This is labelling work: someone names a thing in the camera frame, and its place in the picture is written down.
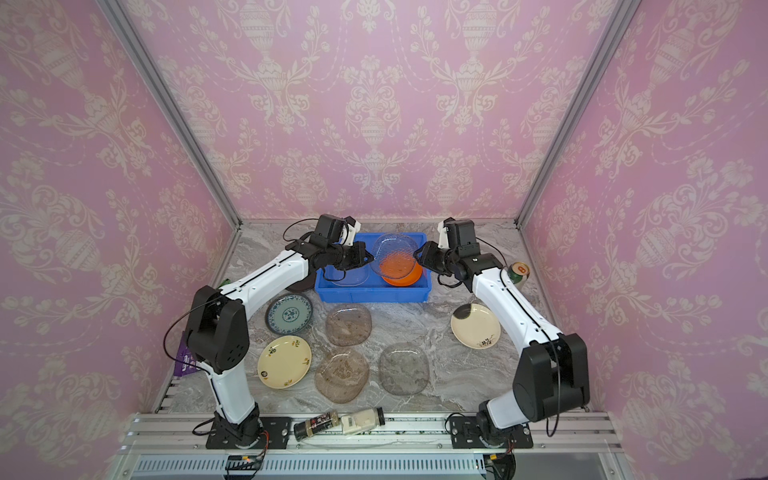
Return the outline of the orange plate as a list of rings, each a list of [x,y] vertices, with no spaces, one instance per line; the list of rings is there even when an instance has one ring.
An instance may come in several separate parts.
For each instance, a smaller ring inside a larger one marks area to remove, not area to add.
[[[420,265],[414,264],[413,268],[404,276],[400,278],[393,278],[390,276],[383,276],[383,280],[389,285],[395,287],[410,287],[416,284],[422,277],[423,269]]]

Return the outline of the clear glass plate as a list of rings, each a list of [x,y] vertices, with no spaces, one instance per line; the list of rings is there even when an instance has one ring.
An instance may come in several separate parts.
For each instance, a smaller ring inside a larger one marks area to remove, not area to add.
[[[323,277],[334,286],[358,287],[368,280],[369,275],[370,269],[367,266],[344,271],[327,267]]]

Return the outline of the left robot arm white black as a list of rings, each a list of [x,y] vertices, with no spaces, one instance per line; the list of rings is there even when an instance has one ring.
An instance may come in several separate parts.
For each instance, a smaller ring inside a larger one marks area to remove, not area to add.
[[[315,228],[262,267],[224,287],[201,287],[194,295],[183,342],[205,372],[216,401],[211,438],[238,448],[255,446],[265,428],[247,382],[248,320],[278,293],[328,266],[346,272],[373,262],[356,239],[361,224],[324,214]]]

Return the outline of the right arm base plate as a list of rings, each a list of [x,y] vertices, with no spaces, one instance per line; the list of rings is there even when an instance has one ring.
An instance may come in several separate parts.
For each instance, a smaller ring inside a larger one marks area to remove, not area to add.
[[[534,447],[530,428],[527,424],[493,431],[487,427],[486,435],[475,416],[451,414],[445,421],[445,428],[451,437],[454,449],[503,449],[518,450]]]

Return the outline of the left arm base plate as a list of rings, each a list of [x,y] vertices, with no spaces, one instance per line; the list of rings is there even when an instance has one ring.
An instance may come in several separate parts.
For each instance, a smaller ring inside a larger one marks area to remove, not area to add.
[[[216,414],[205,447],[208,450],[255,449],[283,450],[291,438],[293,419],[285,416],[260,417],[259,423],[233,426]]]

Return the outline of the cream plate with dark patch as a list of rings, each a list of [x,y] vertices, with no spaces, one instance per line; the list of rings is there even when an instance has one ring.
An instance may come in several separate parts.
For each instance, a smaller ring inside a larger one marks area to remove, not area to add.
[[[494,346],[502,329],[497,317],[481,304],[464,304],[456,308],[450,326],[455,338],[464,346],[483,350]]]

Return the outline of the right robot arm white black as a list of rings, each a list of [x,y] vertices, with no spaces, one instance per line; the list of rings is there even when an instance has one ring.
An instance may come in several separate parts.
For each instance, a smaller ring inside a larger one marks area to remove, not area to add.
[[[428,241],[414,253],[417,263],[455,279],[483,302],[519,355],[511,389],[478,407],[481,438],[490,445],[507,444],[515,429],[550,418],[554,424],[546,431],[553,436],[561,414],[591,401],[586,343],[550,323],[514,285],[503,263],[481,251],[473,221],[449,217],[437,231],[437,242]]]

